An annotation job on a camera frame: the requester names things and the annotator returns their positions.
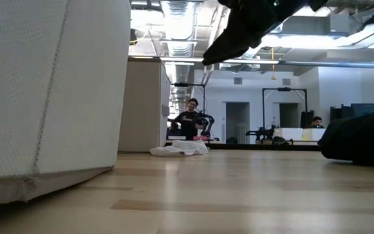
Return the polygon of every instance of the white cabinet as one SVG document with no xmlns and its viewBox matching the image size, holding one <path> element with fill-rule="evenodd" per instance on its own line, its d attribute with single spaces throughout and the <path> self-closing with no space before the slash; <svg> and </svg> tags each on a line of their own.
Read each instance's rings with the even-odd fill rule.
<svg viewBox="0 0 374 234">
<path fill-rule="evenodd" d="M 170 86 L 159 58 L 128 59 L 119 151 L 148 152 L 164 146 Z"/>
<path fill-rule="evenodd" d="M 303 140 L 311 140 L 311 141 L 318 141 L 324 135 L 325 129 L 304 129 L 303 132 Z"/>
<path fill-rule="evenodd" d="M 300 128 L 276 128 L 273 136 L 283 137 L 285 140 L 303 140 L 303 129 Z"/>
</svg>

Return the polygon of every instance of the ceiling duct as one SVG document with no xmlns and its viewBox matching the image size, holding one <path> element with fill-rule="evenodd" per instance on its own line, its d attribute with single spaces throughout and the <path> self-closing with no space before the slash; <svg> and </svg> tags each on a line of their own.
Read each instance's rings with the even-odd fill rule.
<svg viewBox="0 0 374 234">
<path fill-rule="evenodd" d="M 189 1 L 161 1 L 164 12 L 166 38 L 169 56 L 191 57 L 193 55 L 193 40 L 195 12 L 198 2 Z M 175 67 L 175 81 L 188 83 L 190 66 L 173 65 Z"/>
</svg>

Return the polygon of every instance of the white plastic bag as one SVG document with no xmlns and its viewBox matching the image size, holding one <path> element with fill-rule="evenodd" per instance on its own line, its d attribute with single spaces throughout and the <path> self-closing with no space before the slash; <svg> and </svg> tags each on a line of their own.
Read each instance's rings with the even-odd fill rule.
<svg viewBox="0 0 374 234">
<path fill-rule="evenodd" d="M 202 140 L 195 142 L 175 140 L 172 146 L 156 147 L 149 152 L 157 157 L 187 157 L 206 154 L 208 149 Z"/>
</svg>

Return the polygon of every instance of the doorway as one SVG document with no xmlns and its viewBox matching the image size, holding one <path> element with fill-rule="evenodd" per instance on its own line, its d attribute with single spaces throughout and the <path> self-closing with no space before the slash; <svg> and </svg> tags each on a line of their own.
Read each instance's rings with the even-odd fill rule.
<svg viewBox="0 0 374 234">
<path fill-rule="evenodd" d="M 280 127 L 299 127 L 298 103 L 279 103 Z"/>
<path fill-rule="evenodd" d="M 226 143 L 249 144 L 249 102 L 226 102 Z"/>
</svg>

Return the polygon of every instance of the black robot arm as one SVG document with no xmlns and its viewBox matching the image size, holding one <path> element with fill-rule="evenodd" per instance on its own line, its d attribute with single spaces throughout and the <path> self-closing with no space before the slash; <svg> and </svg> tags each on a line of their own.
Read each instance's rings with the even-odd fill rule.
<svg viewBox="0 0 374 234">
<path fill-rule="evenodd" d="M 203 130 L 201 131 L 201 135 L 204 137 L 210 137 L 211 135 L 210 132 L 214 124 L 213 116 L 208 115 L 208 114 L 203 114 L 202 112 L 200 112 L 199 118 L 203 122 Z"/>
</svg>

